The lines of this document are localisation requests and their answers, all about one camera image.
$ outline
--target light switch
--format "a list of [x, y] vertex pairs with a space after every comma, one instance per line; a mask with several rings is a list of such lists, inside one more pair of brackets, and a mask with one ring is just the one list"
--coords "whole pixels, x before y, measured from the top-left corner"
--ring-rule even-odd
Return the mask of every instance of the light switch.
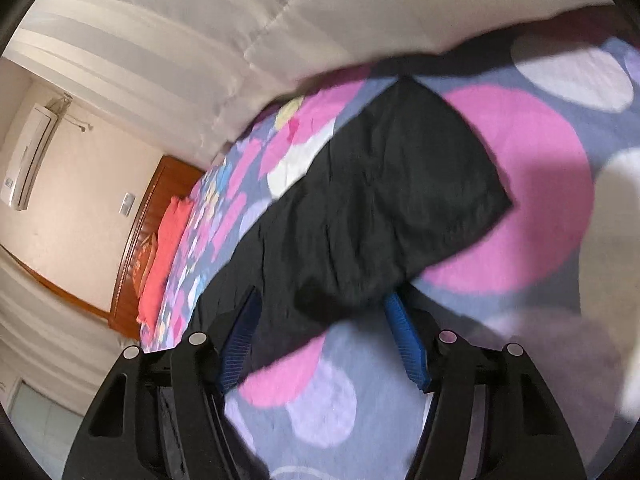
[[131, 213], [131, 207], [136, 201], [136, 196], [133, 193], [127, 193], [122, 199], [122, 205], [120, 206], [120, 214], [123, 216], [129, 216]]

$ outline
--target bedspread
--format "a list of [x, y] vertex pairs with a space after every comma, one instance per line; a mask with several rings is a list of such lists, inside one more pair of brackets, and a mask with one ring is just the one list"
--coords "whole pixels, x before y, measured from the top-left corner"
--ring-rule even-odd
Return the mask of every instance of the bedspread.
[[[484, 240], [414, 284], [443, 306], [433, 312], [441, 326], [473, 344], [527, 349], [594, 478], [640, 415], [639, 46], [612, 9], [580, 10], [443, 56], [334, 73], [316, 94], [269, 108], [194, 188], [145, 350], [180, 340], [198, 296], [268, 205], [334, 131], [411, 75], [475, 128], [514, 200]], [[402, 479], [429, 403], [383, 316], [371, 315], [250, 375], [228, 394], [226, 416], [274, 478]], [[478, 452], [469, 447], [464, 478]]]

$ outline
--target black cloth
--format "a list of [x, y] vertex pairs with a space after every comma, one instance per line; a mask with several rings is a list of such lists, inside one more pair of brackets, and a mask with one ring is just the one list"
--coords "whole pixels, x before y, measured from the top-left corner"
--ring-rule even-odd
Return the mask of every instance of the black cloth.
[[373, 99], [240, 240], [197, 301], [196, 330], [224, 341], [251, 286], [262, 315], [247, 372], [481, 238], [510, 208], [460, 114], [409, 77]]

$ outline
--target wooden bed frame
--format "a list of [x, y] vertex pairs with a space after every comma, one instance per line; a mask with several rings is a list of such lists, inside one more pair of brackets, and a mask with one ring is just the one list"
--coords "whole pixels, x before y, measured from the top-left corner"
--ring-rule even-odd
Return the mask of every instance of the wooden bed frame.
[[140, 339], [138, 298], [132, 280], [134, 257], [145, 238], [158, 230], [171, 197], [188, 196], [202, 175], [197, 168], [165, 155], [146, 188], [122, 253], [108, 317], [109, 327], [126, 337]]

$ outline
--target red pillow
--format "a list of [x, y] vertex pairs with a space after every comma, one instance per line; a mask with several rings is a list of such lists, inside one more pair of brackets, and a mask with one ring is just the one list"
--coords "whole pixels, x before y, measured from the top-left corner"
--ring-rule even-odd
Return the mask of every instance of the red pillow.
[[138, 322], [146, 324], [152, 332], [156, 329], [166, 282], [175, 253], [178, 252], [182, 233], [187, 227], [191, 209], [193, 200], [190, 198], [180, 200], [177, 196], [172, 197], [158, 228], [156, 259], [146, 277], [145, 288], [138, 304]]

